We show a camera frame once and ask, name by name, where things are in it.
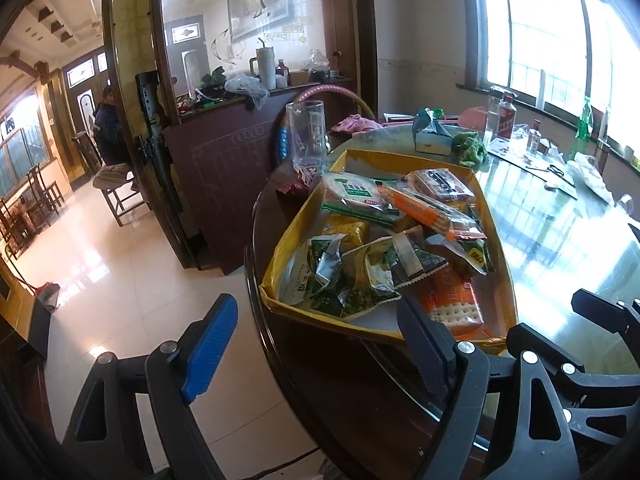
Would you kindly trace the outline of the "green yellow snack bag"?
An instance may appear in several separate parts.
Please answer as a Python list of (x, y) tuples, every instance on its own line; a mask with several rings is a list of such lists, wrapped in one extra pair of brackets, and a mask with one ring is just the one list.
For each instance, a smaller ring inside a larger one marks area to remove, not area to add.
[(308, 310), (350, 322), (379, 304), (397, 300), (387, 253), (393, 237), (341, 252), (341, 235), (316, 236), (309, 241), (311, 270), (303, 305)]

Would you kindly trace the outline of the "yellow cardboard tray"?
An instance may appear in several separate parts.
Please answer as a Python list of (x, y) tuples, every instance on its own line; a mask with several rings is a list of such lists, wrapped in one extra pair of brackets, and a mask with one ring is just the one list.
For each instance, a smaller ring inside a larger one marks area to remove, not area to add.
[(273, 312), (402, 344), (399, 301), (416, 295), (457, 340), (506, 350), (516, 301), (485, 195), (471, 170), (347, 150), (274, 248), (259, 285)]

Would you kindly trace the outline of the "small clear liquor bottle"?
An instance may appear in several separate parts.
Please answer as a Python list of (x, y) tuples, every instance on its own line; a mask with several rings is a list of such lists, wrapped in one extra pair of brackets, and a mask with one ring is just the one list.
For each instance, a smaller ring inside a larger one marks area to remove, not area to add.
[(536, 155), (538, 152), (538, 146), (541, 140), (540, 132), (541, 121), (535, 119), (533, 125), (528, 129), (526, 152), (531, 155)]

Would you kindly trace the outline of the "round cracker pack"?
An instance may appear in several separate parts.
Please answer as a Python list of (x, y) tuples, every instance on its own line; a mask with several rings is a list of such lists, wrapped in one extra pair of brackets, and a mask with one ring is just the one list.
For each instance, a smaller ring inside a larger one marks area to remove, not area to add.
[(405, 215), (378, 190), (375, 180), (350, 174), (328, 172), (322, 177), (322, 208), (334, 214), (370, 221), (392, 228)]

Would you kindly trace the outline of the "dark wood sideboard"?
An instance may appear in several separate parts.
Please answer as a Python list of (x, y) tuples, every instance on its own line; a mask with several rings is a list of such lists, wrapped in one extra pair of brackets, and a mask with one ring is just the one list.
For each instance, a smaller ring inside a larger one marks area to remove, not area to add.
[(316, 82), (277, 90), (255, 110), (245, 96), (183, 118), (163, 131), (184, 211), (192, 266), (229, 274), (243, 264), (254, 201), (278, 166), (285, 105)]

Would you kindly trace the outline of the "white green snack bag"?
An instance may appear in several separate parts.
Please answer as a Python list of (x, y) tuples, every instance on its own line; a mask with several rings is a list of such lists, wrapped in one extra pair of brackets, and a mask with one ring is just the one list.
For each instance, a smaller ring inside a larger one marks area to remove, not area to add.
[(282, 273), (279, 300), (284, 304), (296, 306), (305, 300), (307, 283), (311, 276), (308, 247), (308, 242), (298, 246)]

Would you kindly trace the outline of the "pink fly swatter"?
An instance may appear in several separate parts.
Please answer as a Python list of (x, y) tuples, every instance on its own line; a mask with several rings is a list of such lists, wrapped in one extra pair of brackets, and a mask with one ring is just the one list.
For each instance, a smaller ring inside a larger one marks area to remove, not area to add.
[(487, 122), (487, 110), (485, 107), (476, 106), (464, 110), (458, 117), (457, 123), (460, 128), (485, 131)]

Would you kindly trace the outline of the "green cloth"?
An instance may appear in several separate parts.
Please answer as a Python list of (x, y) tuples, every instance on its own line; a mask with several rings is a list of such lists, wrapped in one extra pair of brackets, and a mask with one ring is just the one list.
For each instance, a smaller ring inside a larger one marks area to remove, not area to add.
[(479, 167), (487, 158), (485, 145), (475, 131), (456, 133), (452, 138), (451, 154), (459, 165), (468, 168)]

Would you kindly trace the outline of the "framed wall painting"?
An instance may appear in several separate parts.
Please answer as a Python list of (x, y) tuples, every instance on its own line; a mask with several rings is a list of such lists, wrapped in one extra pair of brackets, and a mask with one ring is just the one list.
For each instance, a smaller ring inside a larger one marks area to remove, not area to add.
[(229, 34), (235, 44), (295, 18), (293, 0), (227, 0)]

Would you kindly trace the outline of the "orange cracker pack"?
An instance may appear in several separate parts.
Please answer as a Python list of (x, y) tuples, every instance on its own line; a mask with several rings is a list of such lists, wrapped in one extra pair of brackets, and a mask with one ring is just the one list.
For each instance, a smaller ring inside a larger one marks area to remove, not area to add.
[(416, 298), (428, 317), (454, 336), (473, 333), (484, 325), (471, 283), (462, 280), (451, 266), (420, 281)]

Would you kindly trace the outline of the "teal tissue box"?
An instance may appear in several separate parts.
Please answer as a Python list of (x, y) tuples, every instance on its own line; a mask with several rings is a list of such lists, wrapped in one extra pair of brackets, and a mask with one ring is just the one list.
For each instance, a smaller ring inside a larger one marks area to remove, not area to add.
[(420, 108), (416, 112), (411, 131), (417, 152), (442, 156), (451, 154), (452, 136), (429, 108)]

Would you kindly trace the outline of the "pink cloth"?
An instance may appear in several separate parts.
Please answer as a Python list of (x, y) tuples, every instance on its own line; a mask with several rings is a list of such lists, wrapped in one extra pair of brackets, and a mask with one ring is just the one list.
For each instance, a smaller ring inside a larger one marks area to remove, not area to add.
[(332, 132), (344, 133), (349, 136), (381, 129), (382, 125), (373, 119), (362, 117), (359, 114), (352, 114), (338, 122), (331, 128)]

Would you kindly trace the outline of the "orange biscuit package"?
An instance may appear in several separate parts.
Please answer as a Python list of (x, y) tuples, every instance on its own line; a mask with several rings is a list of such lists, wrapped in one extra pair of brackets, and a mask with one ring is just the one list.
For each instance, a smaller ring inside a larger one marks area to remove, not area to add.
[(407, 183), (413, 191), (430, 196), (442, 203), (471, 203), (474, 193), (449, 169), (421, 169), (407, 174)]

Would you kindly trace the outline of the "wooden chair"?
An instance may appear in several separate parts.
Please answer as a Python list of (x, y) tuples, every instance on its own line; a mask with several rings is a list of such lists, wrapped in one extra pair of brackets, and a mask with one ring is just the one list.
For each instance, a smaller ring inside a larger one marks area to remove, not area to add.
[(92, 186), (101, 192), (117, 225), (124, 226), (124, 217), (146, 204), (141, 191), (134, 186), (134, 172), (127, 164), (107, 165), (85, 131), (77, 133), (73, 141)]

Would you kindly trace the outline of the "printed poster sheet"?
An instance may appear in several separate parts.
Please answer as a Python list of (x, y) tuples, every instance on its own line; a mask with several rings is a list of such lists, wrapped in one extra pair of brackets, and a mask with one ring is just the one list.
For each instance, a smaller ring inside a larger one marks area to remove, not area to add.
[(501, 139), (493, 140), (487, 151), (489, 154), (510, 162), (510, 164), (543, 180), (546, 182), (544, 185), (546, 188), (562, 192), (576, 200), (577, 192), (573, 179), (554, 162), (548, 162), (548, 160), (534, 156), (529, 152), (512, 151), (509, 144), (502, 143)]

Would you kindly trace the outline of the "square cracker pack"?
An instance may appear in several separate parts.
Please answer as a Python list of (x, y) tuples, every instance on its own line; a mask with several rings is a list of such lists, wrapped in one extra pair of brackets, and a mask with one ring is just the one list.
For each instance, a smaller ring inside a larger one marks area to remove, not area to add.
[(378, 192), (396, 209), (432, 229), (448, 240), (484, 240), (485, 233), (477, 222), (439, 200), (411, 191), (382, 184)]

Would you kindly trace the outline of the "white plastic bag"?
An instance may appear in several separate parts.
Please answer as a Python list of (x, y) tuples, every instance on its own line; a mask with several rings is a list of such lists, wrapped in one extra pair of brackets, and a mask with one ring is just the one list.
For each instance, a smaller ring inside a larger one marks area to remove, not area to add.
[(593, 156), (578, 152), (567, 162), (566, 168), (575, 181), (582, 182), (608, 205), (614, 205), (613, 195), (606, 187)]

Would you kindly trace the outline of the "person in dark jacket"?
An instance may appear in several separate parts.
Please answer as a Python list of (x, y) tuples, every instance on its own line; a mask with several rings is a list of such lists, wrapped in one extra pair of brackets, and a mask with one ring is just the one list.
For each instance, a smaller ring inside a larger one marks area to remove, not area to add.
[(94, 114), (93, 139), (105, 165), (132, 165), (110, 84), (104, 87), (102, 101)]

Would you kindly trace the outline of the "white thermos mug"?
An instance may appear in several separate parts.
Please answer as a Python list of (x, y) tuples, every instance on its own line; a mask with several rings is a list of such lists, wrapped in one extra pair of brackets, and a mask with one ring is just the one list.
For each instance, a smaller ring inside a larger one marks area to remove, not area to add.
[(273, 47), (267, 47), (262, 38), (259, 38), (260, 47), (255, 55), (250, 58), (250, 74), (257, 77), (262, 86), (268, 91), (277, 88), (276, 62), (274, 62)]

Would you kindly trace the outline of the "white red liquor bottle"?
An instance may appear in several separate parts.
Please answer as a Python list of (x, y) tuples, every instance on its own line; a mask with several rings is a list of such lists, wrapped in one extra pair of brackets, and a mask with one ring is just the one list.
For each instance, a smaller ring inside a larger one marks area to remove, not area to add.
[(513, 104), (514, 94), (504, 92), (498, 106), (498, 126), (496, 135), (499, 138), (510, 139), (516, 116), (516, 108)]

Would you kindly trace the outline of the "clear glass jar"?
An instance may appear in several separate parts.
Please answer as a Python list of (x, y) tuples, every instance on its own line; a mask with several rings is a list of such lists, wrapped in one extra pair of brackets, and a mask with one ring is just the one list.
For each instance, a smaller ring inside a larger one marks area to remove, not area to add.
[(485, 132), (483, 142), (486, 146), (498, 131), (500, 102), (502, 100), (504, 89), (495, 84), (490, 87), (488, 92), (487, 116), (485, 124)]

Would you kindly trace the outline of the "small green snack packet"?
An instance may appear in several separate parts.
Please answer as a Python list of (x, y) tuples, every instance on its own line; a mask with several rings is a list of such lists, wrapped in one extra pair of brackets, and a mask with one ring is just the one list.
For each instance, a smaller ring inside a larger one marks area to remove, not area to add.
[(487, 275), (495, 270), (490, 260), (485, 240), (448, 240), (439, 234), (427, 237), (425, 248), (428, 252), (444, 257), (462, 276), (472, 278)]

